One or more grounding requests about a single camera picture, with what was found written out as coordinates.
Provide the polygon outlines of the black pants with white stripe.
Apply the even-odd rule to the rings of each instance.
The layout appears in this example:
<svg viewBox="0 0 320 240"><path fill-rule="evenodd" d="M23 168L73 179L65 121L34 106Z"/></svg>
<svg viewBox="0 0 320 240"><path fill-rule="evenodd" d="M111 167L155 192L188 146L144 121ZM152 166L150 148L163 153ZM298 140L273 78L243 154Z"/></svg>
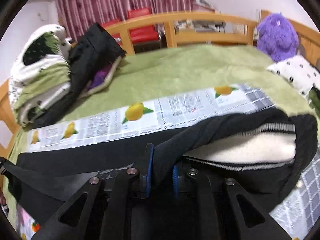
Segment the black pants with white stripe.
<svg viewBox="0 0 320 240"><path fill-rule="evenodd" d="M317 120L311 114L287 116L277 108L251 114L215 116L190 127L67 148L25 152L8 178L9 192L40 224L45 223L78 187L76 174L114 171L143 157L153 164L159 183L184 160L207 167L217 177L233 177L266 210L272 211L293 190L317 152Z"/></svg>

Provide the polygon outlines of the black jacket on bed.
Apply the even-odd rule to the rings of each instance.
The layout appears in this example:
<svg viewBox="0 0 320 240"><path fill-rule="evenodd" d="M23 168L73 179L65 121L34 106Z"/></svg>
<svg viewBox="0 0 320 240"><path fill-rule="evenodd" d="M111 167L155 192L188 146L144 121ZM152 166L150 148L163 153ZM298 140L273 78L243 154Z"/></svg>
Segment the black jacket on bed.
<svg viewBox="0 0 320 240"><path fill-rule="evenodd" d="M96 72L125 54L126 51L99 23L91 25L69 54L70 91L37 118L32 128L53 125L63 118Z"/></svg>

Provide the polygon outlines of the purple plush toy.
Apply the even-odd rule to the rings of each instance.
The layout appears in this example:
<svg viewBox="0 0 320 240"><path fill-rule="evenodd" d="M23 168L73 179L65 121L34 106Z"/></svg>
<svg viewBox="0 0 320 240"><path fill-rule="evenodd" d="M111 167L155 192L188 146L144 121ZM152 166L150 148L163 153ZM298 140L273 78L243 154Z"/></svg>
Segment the purple plush toy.
<svg viewBox="0 0 320 240"><path fill-rule="evenodd" d="M264 18L257 26L257 50L267 54L274 62L294 57L299 39L291 22L281 13Z"/></svg>

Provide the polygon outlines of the white flower print pillow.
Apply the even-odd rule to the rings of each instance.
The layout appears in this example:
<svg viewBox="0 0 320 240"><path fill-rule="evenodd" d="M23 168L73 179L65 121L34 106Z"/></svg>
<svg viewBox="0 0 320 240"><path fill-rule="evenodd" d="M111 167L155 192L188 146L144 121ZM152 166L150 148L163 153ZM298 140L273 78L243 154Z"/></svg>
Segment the white flower print pillow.
<svg viewBox="0 0 320 240"><path fill-rule="evenodd" d="M319 89L319 72L300 55L274 63L266 69L282 77L305 98L313 87Z"/></svg>

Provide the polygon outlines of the fruit print plastic mat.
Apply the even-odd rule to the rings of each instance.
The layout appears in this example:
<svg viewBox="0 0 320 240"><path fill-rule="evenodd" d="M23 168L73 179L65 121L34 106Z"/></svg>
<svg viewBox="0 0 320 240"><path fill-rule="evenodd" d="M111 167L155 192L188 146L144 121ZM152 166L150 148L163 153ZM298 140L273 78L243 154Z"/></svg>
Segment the fruit print plastic mat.
<svg viewBox="0 0 320 240"><path fill-rule="evenodd" d="M271 216L318 151L312 114L233 84L33 126L12 167L22 239L289 239Z"/></svg>

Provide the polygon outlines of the folded white green quilt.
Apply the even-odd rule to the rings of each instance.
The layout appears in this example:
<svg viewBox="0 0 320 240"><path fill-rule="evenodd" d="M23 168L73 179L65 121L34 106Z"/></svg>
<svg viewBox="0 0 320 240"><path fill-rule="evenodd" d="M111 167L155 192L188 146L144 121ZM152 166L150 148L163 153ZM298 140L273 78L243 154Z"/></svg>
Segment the folded white green quilt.
<svg viewBox="0 0 320 240"><path fill-rule="evenodd" d="M66 30L58 24L34 31L10 70L9 101L16 122L33 123L68 94L71 43Z"/></svg>

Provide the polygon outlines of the wooden bed frame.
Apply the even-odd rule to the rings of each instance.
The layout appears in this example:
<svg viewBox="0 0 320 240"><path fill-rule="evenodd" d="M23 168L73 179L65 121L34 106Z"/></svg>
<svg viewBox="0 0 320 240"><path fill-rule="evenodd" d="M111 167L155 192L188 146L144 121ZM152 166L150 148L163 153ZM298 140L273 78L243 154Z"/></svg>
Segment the wooden bed frame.
<svg viewBox="0 0 320 240"><path fill-rule="evenodd" d="M175 31L175 23L182 20L196 20L209 22L226 22L236 25L245 26L245 33L197 33L194 30ZM313 65L317 64L319 59L319 32L296 22L292 19L288 20L296 30L298 37L301 39L302 45L305 48L306 59ZM127 55L134 55L135 51L130 37L130 30L142 28L148 25L163 24L167 48L175 48L178 44L193 44L211 41L217 44L231 45L231 44L246 44L253 45L254 43L254 29L259 24L259 21L248 20L239 16L232 16L226 14L216 14L207 11L191 11L191 12L168 12L151 14L141 17L132 18L127 21L119 22L110 25L105 29L111 35L119 34L124 38L121 47L127 52ZM9 137L7 146L1 144L1 157L7 157L14 144L14 138L20 126L15 122L14 115L9 106L9 80L7 79L1 85L1 124L5 124L12 135Z"/></svg>

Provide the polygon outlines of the red chair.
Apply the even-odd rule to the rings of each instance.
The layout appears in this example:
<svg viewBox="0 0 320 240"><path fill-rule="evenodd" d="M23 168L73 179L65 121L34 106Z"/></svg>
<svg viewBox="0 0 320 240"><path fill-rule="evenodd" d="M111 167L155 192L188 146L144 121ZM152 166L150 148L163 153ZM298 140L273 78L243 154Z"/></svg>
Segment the red chair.
<svg viewBox="0 0 320 240"><path fill-rule="evenodd" d="M127 20L151 15L151 8L132 9L127 12ZM156 30L155 25L130 29L130 38L135 53L141 53L163 48L162 33Z"/></svg>

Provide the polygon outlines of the green plush bed blanket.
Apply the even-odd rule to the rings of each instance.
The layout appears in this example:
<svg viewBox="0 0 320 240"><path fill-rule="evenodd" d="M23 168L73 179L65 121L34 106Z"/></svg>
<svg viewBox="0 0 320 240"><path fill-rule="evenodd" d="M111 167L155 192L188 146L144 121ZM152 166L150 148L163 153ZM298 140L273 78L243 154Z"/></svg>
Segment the green plush bed blanket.
<svg viewBox="0 0 320 240"><path fill-rule="evenodd" d="M250 46L195 45L129 56L111 85L77 102L60 122L21 129L9 154L46 152L191 126L214 115L277 107L312 114L307 101L266 68L270 57Z"/></svg>

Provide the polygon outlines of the cluttered desk behind bed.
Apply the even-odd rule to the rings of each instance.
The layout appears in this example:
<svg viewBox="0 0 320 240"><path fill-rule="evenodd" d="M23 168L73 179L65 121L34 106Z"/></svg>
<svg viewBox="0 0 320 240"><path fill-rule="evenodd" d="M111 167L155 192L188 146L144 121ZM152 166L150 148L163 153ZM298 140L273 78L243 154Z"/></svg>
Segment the cluttered desk behind bed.
<svg viewBox="0 0 320 240"><path fill-rule="evenodd" d="M220 11L210 4L207 0L199 0L193 4L193 11L212 12L221 14ZM194 30L195 32L217 32L247 34L247 26L244 24L231 23L226 21L209 21L209 20L181 20L175 23L176 31Z"/></svg>

